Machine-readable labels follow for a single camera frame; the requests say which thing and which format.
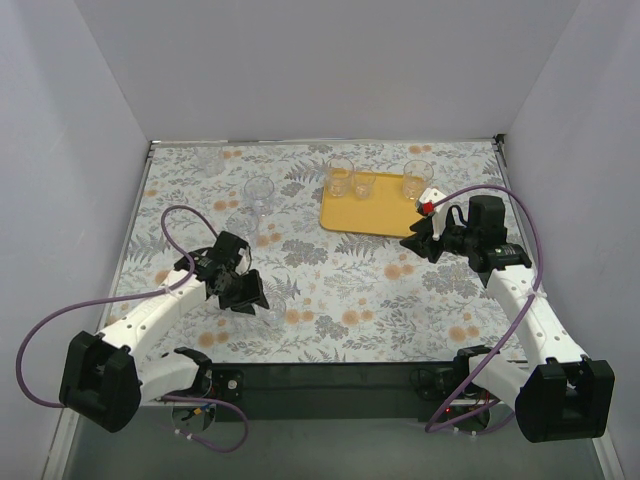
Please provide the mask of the clear small glass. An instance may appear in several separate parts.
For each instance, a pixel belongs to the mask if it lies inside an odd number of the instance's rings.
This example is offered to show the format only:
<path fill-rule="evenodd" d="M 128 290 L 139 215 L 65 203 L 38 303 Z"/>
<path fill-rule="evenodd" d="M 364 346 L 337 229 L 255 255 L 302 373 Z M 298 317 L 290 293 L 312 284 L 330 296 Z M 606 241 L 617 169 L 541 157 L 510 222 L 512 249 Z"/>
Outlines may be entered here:
<path fill-rule="evenodd" d="M 270 326 L 282 324 L 287 311 L 285 300 L 279 295 L 270 296 L 267 300 L 269 308 L 262 310 L 262 319 Z"/>
<path fill-rule="evenodd" d="M 376 175 L 371 171 L 356 171 L 353 176 L 353 190 L 358 199 L 368 199 L 374 190 Z"/>

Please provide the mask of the clear tall glass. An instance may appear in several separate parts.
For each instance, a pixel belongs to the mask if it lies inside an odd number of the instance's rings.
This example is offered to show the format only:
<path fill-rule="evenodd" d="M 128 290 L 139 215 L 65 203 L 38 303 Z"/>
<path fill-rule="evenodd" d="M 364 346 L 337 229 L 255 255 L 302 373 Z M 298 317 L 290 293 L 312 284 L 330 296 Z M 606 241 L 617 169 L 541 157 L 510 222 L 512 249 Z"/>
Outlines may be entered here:
<path fill-rule="evenodd" d="M 272 213 L 275 186 L 266 176 L 250 178 L 244 186 L 244 196 L 251 209 L 260 216 Z"/>

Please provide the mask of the clear large glass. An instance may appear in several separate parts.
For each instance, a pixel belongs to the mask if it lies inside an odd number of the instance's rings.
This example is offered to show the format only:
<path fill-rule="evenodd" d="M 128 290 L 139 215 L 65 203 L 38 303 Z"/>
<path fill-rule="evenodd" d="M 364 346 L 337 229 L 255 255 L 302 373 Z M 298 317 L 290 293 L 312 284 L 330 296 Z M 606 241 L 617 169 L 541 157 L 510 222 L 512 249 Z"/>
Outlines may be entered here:
<path fill-rule="evenodd" d="M 344 156 L 331 158 L 326 162 L 325 187 L 329 195 L 343 197 L 351 189 L 354 166 Z"/>

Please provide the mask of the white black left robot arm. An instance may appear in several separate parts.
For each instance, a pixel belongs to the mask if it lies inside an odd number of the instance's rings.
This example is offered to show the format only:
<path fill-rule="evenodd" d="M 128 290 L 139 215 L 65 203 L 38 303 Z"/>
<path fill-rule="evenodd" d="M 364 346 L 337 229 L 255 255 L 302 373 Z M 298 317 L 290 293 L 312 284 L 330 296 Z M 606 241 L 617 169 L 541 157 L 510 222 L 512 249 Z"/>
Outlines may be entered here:
<path fill-rule="evenodd" d="M 262 280 L 250 263 L 249 243 L 224 231 L 213 246 L 176 262 L 160 295 L 143 300 L 96 334 L 77 334 L 68 347 L 60 402 L 118 432 L 148 401 L 166 395 L 217 397 L 214 364 L 207 355 L 178 347 L 157 361 L 145 358 L 175 323 L 210 298 L 236 313 L 253 315 L 257 308 L 268 308 Z"/>

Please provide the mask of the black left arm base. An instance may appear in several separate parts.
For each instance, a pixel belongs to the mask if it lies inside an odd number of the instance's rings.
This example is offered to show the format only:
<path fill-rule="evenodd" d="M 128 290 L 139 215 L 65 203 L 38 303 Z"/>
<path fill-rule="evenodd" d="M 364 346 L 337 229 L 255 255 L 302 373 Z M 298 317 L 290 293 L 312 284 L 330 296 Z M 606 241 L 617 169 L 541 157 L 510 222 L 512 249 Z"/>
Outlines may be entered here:
<path fill-rule="evenodd" d="M 221 407 L 211 403 L 188 402 L 188 399 L 206 398 L 227 403 L 238 402 L 243 393 L 244 374 L 238 369 L 215 369 L 207 373 L 201 385 L 172 395 L 185 398 L 172 407 L 172 422 L 176 428 L 191 433 L 202 433 L 216 421 Z"/>

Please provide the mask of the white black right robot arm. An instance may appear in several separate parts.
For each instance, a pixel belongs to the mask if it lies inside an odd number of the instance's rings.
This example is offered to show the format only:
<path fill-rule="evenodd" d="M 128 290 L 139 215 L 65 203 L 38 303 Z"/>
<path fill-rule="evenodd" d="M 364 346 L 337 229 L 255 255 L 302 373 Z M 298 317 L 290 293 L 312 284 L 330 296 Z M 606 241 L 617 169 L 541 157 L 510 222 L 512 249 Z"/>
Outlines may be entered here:
<path fill-rule="evenodd" d="M 593 360 L 567 333 L 541 291 L 542 263 L 507 240 L 504 201 L 472 190 L 466 215 L 451 197 L 426 189 L 416 202 L 421 220 L 401 244 L 436 263 L 443 253 L 467 259 L 487 295 L 502 308 L 528 367 L 508 361 L 496 346 L 462 349 L 454 359 L 456 387 L 427 421 L 427 432 L 455 425 L 441 419 L 469 387 L 488 393 L 485 411 L 507 405 L 521 433 L 532 443 L 599 438 L 604 435 L 615 382 L 605 360 Z"/>

